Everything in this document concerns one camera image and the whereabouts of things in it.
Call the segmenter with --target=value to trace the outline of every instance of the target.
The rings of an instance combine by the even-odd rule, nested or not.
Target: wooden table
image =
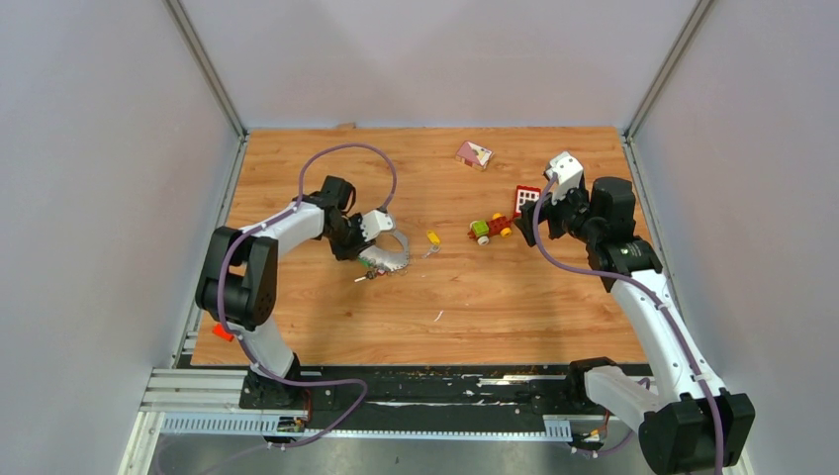
[[[486,171],[454,160],[463,141],[496,153]],[[301,165],[347,142],[371,143],[396,162],[399,186],[389,211],[411,240],[404,275],[354,283],[359,262],[337,262],[325,241],[309,241],[279,265],[274,319],[304,364],[547,363],[609,356],[645,357],[629,321],[600,279],[549,264],[520,232],[478,246],[469,223],[510,215],[518,184],[543,187],[547,161],[569,150],[599,176],[630,178],[613,128],[350,129],[257,131],[250,136],[229,226],[276,213],[297,195]],[[324,156],[309,169],[306,191],[332,174],[353,183],[362,214],[378,207],[391,185],[383,160],[364,149]],[[637,232],[648,238],[636,206]],[[434,230],[442,251],[428,259]],[[547,231],[543,230],[547,241]],[[559,260],[585,267],[585,246],[570,237],[548,244]],[[211,333],[205,315],[193,364],[242,364],[238,344]]]

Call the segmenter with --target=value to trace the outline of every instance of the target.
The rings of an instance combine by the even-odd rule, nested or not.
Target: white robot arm
[[[262,223],[241,230],[218,228],[211,238],[204,261],[196,303],[218,320],[219,276],[224,257],[243,232],[250,234],[236,249],[231,264],[246,264],[243,276],[225,269],[225,313],[228,327],[237,333],[258,376],[271,379],[262,368],[280,377],[294,376],[299,362],[274,324],[271,311],[276,303],[277,261],[291,249],[309,239],[327,238],[338,260],[361,259],[375,269],[399,270],[408,265],[408,239],[396,229],[396,221],[386,210],[372,210],[363,216],[346,216],[355,188],[345,180],[328,176],[321,191],[304,196],[300,202]],[[399,252],[376,246],[381,234],[392,234],[403,246]]]
[[[608,358],[596,358],[571,363],[571,399],[583,407],[602,406],[619,417],[638,433],[650,468],[670,474],[714,467],[716,415],[711,414],[710,397],[722,426],[723,465],[737,463],[754,407],[747,395],[730,394],[707,364],[673,303],[655,251],[634,235],[631,182],[598,178],[590,197],[583,166],[568,152],[550,160],[545,177],[556,183],[550,199],[523,206],[515,224],[531,246],[537,244],[534,223],[543,221],[551,238],[568,234],[586,244],[593,271],[554,263],[602,278],[638,335],[657,390],[639,386]],[[642,289],[651,290],[655,301]]]

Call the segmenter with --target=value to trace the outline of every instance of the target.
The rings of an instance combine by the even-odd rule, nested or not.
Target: white wall
[[[628,125],[694,0],[185,0],[251,127]]]
[[[839,5],[720,0],[637,140],[689,327],[756,473],[835,473]]]
[[[234,138],[162,2],[0,4],[0,473],[112,474]]]

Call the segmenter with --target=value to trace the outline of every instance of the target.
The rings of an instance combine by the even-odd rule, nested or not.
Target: toy car
[[[490,243],[490,237],[499,235],[502,238],[513,233],[513,220],[496,213],[493,218],[487,221],[473,221],[469,224],[469,233],[467,236],[478,242],[478,245],[487,245]]]

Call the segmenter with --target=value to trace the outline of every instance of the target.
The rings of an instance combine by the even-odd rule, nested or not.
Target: small cardboard box
[[[487,169],[492,157],[492,150],[468,141],[464,142],[454,155],[455,160],[481,171]]]

